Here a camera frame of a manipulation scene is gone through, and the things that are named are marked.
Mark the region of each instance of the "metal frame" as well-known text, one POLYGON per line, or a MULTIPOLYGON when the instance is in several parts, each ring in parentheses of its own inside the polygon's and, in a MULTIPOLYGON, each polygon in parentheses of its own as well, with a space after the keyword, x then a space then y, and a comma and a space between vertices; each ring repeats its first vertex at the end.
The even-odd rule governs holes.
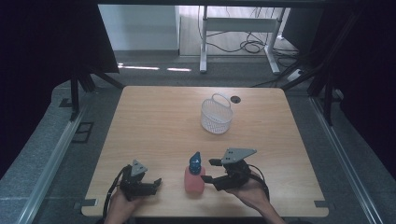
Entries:
POLYGON ((285 14, 285 8, 276 19, 245 19, 245 18, 208 18, 207 6, 204 6, 203 26, 202 26, 202 44, 201 44, 201 60, 200 72, 206 72, 207 64, 207 31, 233 31, 233 32, 261 32, 272 33, 269 44, 264 47, 265 54, 274 74, 279 74, 279 68, 274 58, 273 49, 277 34, 279 33, 282 18, 285 14))
POLYGON ((32 193, 29 196, 29 199, 23 207, 17 223, 33 222, 35 214, 37 213, 41 203, 44 200, 44 197, 47 194, 48 189, 50 188, 52 179, 55 177, 56 172, 61 165, 64 154, 66 153, 69 144, 72 141, 73 135, 78 128, 82 117, 84 116, 84 114, 87 113, 87 111, 89 111, 91 107, 90 99, 91 96, 87 94, 83 97, 83 105, 79 112, 76 114, 75 120, 69 120, 69 122, 67 123, 67 126, 64 129, 64 133, 59 139, 55 149, 52 151, 49 161, 44 167, 44 170, 41 173, 41 176, 38 178, 35 187, 33 188, 32 193))

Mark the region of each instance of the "gray floor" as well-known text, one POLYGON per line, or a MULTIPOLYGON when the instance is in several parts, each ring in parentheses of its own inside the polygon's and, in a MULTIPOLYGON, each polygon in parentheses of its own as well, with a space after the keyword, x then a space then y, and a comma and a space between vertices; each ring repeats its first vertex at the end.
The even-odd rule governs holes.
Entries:
MULTIPOLYGON (((276 78, 265 58, 209 57, 208 72, 199 73, 199 58, 176 55, 138 55, 118 52, 118 62, 124 66, 155 66, 159 70, 121 68, 112 77, 125 85, 153 86, 220 86, 252 87, 276 78), (190 72, 170 72, 169 67, 189 68, 190 72)), ((64 159, 51 181, 42 204, 36 204, 34 223, 94 223, 98 217, 84 217, 79 210, 90 184, 93 170, 106 139, 112 116, 121 90, 93 76, 95 92, 80 97, 90 97, 89 110, 82 122, 91 122, 92 133, 86 143, 71 143, 64 159)), ((283 78, 278 85, 286 83, 283 78)), ((318 182, 330 208, 323 218, 285 217, 288 222, 305 220, 312 223, 370 223, 363 212, 358 197, 324 132, 318 114, 306 94, 305 83, 286 92, 290 108, 303 138, 318 182)), ((272 84, 259 85, 271 87, 272 84)), ((0 223, 15 223, 22 208, 32 197, 35 182, 44 170, 51 152, 56 147, 70 118, 70 107, 59 107, 62 99, 70 98, 69 84, 64 83, 53 91, 52 103, 21 155, 0 182, 0 223)), ((396 183, 385 170, 374 152, 350 126, 338 103, 332 107, 333 128, 363 185, 373 199, 383 223, 395 223, 396 183)), ((75 140, 85 136, 76 134, 75 140)), ((146 218, 138 223, 258 223, 257 219, 176 219, 146 218)))

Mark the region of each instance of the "hand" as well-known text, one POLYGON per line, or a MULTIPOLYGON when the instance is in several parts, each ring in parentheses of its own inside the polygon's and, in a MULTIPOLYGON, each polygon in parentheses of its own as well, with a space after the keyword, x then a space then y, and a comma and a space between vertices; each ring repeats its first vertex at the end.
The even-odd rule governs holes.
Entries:
POLYGON ((262 184, 258 181, 250 178, 242 187, 237 189, 226 189, 225 191, 235 195, 242 203, 258 211, 267 223, 286 223, 270 204, 262 189, 262 184))
POLYGON ((121 224, 131 217, 134 210, 143 202, 144 197, 132 198, 130 202, 117 187, 117 191, 111 196, 105 224, 121 224))

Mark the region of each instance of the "wire basket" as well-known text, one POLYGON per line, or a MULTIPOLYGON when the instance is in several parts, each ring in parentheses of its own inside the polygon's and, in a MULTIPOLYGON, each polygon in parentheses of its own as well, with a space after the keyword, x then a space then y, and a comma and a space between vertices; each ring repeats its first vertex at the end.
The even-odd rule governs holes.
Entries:
POLYGON ((230 128, 233 119, 231 103, 227 97, 221 93, 214 93, 211 99, 206 99, 202 103, 201 124, 211 133, 225 133, 230 128), (224 105, 215 100, 215 96, 221 96, 227 100, 228 105, 224 105))

